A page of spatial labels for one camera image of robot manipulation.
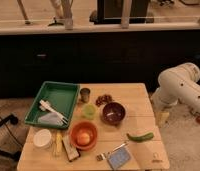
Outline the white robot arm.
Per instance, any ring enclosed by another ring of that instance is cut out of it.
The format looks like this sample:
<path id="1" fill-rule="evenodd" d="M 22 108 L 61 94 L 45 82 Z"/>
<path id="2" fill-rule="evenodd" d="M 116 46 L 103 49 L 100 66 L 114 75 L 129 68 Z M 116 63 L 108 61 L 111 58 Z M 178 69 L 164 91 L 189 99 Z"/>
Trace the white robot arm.
<path id="1" fill-rule="evenodd" d="M 169 117 L 167 108 L 182 101 L 200 114 L 200 69 L 193 63 L 183 63 L 162 71 L 159 87 L 151 96 L 156 124 L 161 127 Z"/>

